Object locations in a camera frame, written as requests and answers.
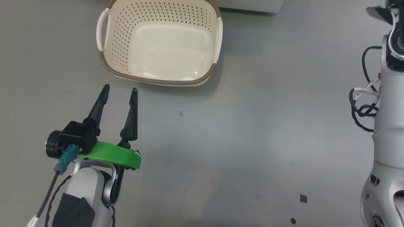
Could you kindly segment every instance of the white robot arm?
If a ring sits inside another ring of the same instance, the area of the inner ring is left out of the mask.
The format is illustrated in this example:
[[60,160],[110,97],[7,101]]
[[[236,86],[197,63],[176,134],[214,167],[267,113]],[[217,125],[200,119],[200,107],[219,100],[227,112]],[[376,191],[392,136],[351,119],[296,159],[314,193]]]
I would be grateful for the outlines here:
[[370,114],[377,111],[373,141],[375,146],[373,169],[361,195],[361,214],[365,227],[403,227],[404,214],[404,2],[389,0],[386,8],[368,8],[368,13],[393,26],[383,38],[379,90],[355,88],[380,98],[380,107],[375,103],[357,109],[358,96],[350,100],[353,117],[355,113]]
[[[54,227],[112,227],[115,225],[115,208],[120,194],[120,187],[125,170],[140,168],[139,151],[130,149],[130,141],[137,140],[137,89],[133,88],[130,96],[130,109],[124,128],[121,130],[121,141],[118,145],[100,142],[99,128],[103,107],[108,100],[109,85],[105,85],[89,116],[82,123],[71,121],[63,131],[53,131],[46,143],[46,154],[50,158],[59,159],[55,166],[55,176],[49,187],[45,200],[28,223],[35,227],[39,217],[51,196],[59,175],[73,161],[74,172],[68,176],[55,190],[46,213],[45,227],[48,226],[49,213],[55,194],[69,180],[69,185],[62,195],[59,208],[52,221]],[[96,169],[104,167],[112,174]]]

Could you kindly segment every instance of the gray table surface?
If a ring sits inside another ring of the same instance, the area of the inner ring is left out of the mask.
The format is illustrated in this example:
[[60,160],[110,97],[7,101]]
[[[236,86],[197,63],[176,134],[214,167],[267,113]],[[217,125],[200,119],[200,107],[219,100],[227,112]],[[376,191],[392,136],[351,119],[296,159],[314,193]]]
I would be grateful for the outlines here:
[[[57,162],[45,155],[47,135],[83,120],[105,84],[100,140],[110,143],[120,140],[131,88],[139,90],[132,147],[143,162],[125,174],[117,227],[289,226],[292,217],[299,226],[362,226],[373,144],[351,119],[348,92],[366,83],[363,50],[390,30],[365,12],[379,2],[285,0],[279,14],[225,11],[212,78],[167,88],[101,65],[95,25],[106,0],[2,1],[2,226],[25,226],[36,214]],[[366,59],[371,76],[379,55]]]

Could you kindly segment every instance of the basket rim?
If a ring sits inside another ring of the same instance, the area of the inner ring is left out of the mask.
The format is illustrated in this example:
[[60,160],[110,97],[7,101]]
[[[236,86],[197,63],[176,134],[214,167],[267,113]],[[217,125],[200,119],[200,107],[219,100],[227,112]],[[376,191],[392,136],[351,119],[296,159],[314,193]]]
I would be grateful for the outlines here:
[[208,70],[208,72],[206,72],[205,75],[203,75],[202,77],[196,79],[196,80],[156,80],[156,79],[149,79],[149,78],[144,78],[144,77],[138,77],[138,76],[132,76],[129,74],[124,74],[124,73],[120,73],[116,70],[114,70],[110,65],[108,65],[105,56],[104,56],[104,52],[102,51],[98,51],[98,56],[101,60],[101,63],[103,64],[103,66],[113,75],[117,76],[117,77],[121,77],[124,79],[128,79],[128,80],[134,80],[134,81],[138,81],[138,82],[144,82],[144,83],[150,83],[150,84],[161,84],[161,85],[181,85],[181,86],[186,86],[186,85],[195,85],[195,84],[199,84],[200,82],[203,82],[204,80],[206,80],[209,76],[211,76],[213,74],[213,71],[216,68],[216,63],[213,63],[210,66],[210,69]]
[[[111,9],[114,6],[114,3],[117,2],[118,0],[110,0],[108,7],[109,9]],[[204,0],[206,2],[208,2],[209,4],[212,5],[212,7],[214,8],[216,15],[218,18],[221,18],[221,14],[220,14],[220,10],[217,7],[215,0]],[[159,84],[159,85],[178,85],[178,86],[192,86],[195,84],[199,84],[201,82],[203,82],[204,80],[206,80],[207,78],[209,78],[213,71],[216,68],[216,63],[213,63],[210,66],[210,69],[206,72],[205,75],[203,75],[202,77],[196,79],[196,80],[186,80],[186,81],[182,81],[182,80],[156,80],[156,79],[149,79],[149,78],[144,78],[144,77],[138,77],[138,76],[132,76],[129,74],[124,74],[121,72],[118,72],[116,70],[114,70],[106,61],[105,59],[105,55],[103,51],[98,51],[98,56],[101,60],[101,63],[103,64],[103,66],[113,75],[120,77],[120,78],[124,78],[124,79],[128,79],[128,80],[134,80],[134,81],[138,81],[138,82],[144,82],[144,83],[149,83],[149,84]]]
[[[108,7],[107,7],[107,8],[108,8],[108,9],[111,9],[111,8],[114,6],[115,2],[117,2],[117,1],[118,1],[118,0],[110,0],[109,3],[108,3]],[[220,9],[219,9],[219,7],[217,6],[215,0],[203,0],[203,1],[206,1],[206,2],[208,2],[209,4],[212,5],[212,7],[215,9],[217,18],[220,18],[220,17],[221,17]]]

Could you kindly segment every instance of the black fabric cover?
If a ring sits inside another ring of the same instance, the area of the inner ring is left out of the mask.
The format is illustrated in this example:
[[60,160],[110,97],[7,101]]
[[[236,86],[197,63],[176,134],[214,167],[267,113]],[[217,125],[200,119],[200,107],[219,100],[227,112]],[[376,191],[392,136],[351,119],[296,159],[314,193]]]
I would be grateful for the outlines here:
[[91,227],[94,216],[86,199],[63,193],[52,227]]

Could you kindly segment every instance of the white laundry basket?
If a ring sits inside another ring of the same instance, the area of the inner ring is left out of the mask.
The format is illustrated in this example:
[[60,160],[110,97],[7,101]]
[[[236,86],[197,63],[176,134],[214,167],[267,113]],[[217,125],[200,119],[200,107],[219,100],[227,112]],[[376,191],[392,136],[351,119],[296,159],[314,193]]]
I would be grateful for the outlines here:
[[112,0],[97,24],[102,64],[128,80],[202,85],[216,67],[222,43],[223,24],[213,1]]

